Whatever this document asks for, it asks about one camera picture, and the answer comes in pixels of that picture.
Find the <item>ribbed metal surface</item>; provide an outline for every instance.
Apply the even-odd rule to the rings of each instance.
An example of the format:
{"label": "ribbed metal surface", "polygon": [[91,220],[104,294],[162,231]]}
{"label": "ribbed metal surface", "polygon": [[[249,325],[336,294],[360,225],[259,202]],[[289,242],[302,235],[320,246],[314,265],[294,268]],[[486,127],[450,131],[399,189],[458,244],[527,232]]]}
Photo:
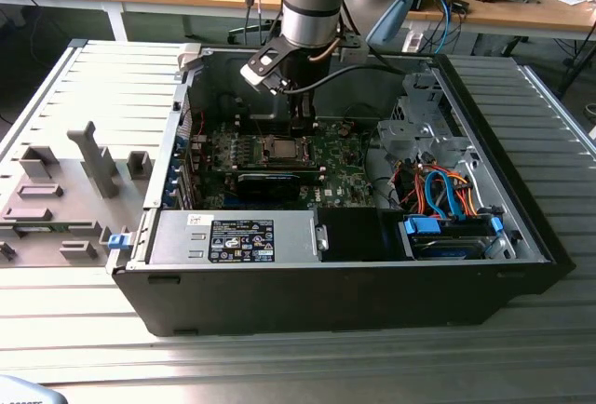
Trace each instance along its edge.
{"label": "ribbed metal surface", "polygon": [[450,60],[569,254],[596,256],[593,146],[514,60]]}
{"label": "ribbed metal surface", "polygon": [[[528,161],[520,171],[531,181],[533,168],[571,167],[573,182],[576,169],[589,172],[584,155],[512,158]],[[596,205],[538,201],[563,229]],[[571,275],[477,327],[160,339],[101,268],[0,270],[0,373],[85,404],[594,402],[596,237],[584,237]]]}

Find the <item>aluminum profile table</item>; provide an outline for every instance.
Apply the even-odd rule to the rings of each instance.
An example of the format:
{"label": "aluminum profile table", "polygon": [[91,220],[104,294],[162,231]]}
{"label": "aluminum profile table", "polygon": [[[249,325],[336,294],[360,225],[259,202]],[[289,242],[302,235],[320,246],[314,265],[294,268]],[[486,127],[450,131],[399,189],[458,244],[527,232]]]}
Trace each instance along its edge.
{"label": "aluminum profile table", "polygon": [[[33,102],[53,89],[54,75],[77,64],[77,52],[82,50],[67,50]],[[527,69],[516,71],[532,78]],[[566,112],[552,105],[547,92],[540,95],[549,118],[572,129]],[[33,123],[36,108],[23,112],[3,142],[2,163],[7,143]],[[518,129],[509,123],[515,120],[491,115],[501,138]],[[511,145],[515,150],[518,144]],[[516,157],[525,160],[527,153]],[[555,157],[540,147],[529,153],[540,153],[543,161]],[[591,196],[577,193],[571,203],[586,219],[596,214]],[[556,199],[545,199],[553,218],[569,205]],[[147,332],[102,267],[0,269],[0,373],[85,404],[593,402],[596,258],[590,248],[572,256],[577,268],[568,277],[542,296],[516,299],[478,327],[201,338]]]}

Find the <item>blue latch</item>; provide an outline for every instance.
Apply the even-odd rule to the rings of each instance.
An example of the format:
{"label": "blue latch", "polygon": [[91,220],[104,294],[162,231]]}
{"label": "blue latch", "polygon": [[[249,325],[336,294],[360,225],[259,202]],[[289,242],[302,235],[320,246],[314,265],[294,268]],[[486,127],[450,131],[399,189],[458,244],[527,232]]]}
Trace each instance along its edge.
{"label": "blue latch", "polygon": [[491,225],[493,226],[495,232],[503,232],[503,223],[501,222],[500,218],[497,218],[496,216],[491,218]]}
{"label": "blue latch", "polygon": [[414,216],[408,218],[404,224],[406,234],[440,234],[440,225],[437,218]]}
{"label": "blue latch", "polygon": [[112,234],[108,239],[108,249],[128,250],[132,249],[132,234]]}

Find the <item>warning label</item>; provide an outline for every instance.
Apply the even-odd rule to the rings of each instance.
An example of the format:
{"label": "warning label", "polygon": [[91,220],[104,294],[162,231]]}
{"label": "warning label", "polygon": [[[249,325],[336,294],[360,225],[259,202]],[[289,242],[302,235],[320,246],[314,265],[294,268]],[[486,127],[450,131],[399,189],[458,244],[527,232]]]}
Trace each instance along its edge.
{"label": "warning label", "polygon": [[213,221],[209,254],[212,263],[274,262],[273,221]]}

